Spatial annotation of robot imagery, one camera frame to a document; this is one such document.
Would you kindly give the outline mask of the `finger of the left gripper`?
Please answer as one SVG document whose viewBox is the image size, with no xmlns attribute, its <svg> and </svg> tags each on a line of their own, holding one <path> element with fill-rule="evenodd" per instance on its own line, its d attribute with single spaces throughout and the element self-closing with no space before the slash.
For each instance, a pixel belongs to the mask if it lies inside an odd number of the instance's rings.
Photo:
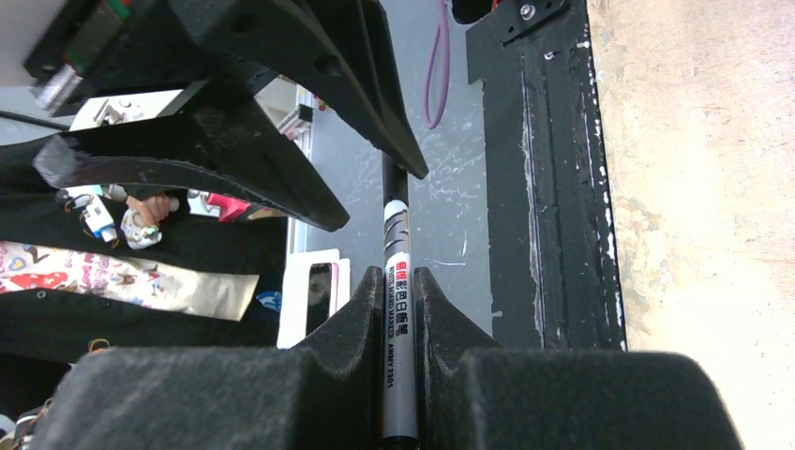
<svg viewBox="0 0 795 450">
<path fill-rule="evenodd" d="M 409 124 L 378 1 L 171 1 L 199 47 L 258 63 L 304 86 L 399 167 L 428 174 Z"/>
</svg>

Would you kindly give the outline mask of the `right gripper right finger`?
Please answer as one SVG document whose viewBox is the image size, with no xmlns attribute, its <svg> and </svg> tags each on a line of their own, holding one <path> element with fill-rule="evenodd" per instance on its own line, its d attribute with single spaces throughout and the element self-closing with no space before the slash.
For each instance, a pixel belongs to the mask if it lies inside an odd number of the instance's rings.
<svg viewBox="0 0 795 450">
<path fill-rule="evenodd" d="M 413 275 L 425 449 L 738 449 L 715 386 L 676 353 L 500 345 Z"/>
</svg>

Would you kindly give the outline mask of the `black whiteboard marker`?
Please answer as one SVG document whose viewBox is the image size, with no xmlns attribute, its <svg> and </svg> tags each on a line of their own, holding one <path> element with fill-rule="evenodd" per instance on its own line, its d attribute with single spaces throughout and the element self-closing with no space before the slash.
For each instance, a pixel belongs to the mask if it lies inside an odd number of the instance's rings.
<svg viewBox="0 0 795 450">
<path fill-rule="evenodd" d="M 416 323 L 408 205 L 384 207 L 382 448 L 419 446 Z"/>
</svg>

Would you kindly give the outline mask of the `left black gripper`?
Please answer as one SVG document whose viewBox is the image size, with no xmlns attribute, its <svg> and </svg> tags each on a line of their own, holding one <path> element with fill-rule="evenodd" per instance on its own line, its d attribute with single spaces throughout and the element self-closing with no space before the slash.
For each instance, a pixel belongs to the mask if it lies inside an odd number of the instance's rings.
<svg viewBox="0 0 795 450">
<path fill-rule="evenodd" d="M 68 1 L 24 61 L 37 105 L 72 115 L 90 98 L 178 90 L 166 114 L 216 93 L 253 97 L 277 74 L 199 46 L 194 1 Z M 254 101 L 51 136 L 34 167 L 54 188 L 119 184 L 208 191 L 333 232 L 349 214 Z"/>
</svg>

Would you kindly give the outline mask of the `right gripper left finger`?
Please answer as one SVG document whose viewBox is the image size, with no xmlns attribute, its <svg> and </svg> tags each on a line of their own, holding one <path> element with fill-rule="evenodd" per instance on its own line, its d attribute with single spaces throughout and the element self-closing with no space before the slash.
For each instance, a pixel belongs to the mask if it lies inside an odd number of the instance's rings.
<svg viewBox="0 0 795 450">
<path fill-rule="evenodd" d="M 84 357 L 35 449 L 375 449 L 383 274 L 288 350 L 119 349 Z"/>
</svg>

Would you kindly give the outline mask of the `black marker cap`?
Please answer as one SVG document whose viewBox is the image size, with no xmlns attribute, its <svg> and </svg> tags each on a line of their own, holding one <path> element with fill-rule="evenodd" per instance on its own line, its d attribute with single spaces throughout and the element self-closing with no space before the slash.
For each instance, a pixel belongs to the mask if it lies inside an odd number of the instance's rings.
<svg viewBox="0 0 795 450">
<path fill-rule="evenodd" d="M 391 201 L 409 204 L 408 174 L 386 154 L 382 154 L 382 197 L 384 204 Z"/>
</svg>

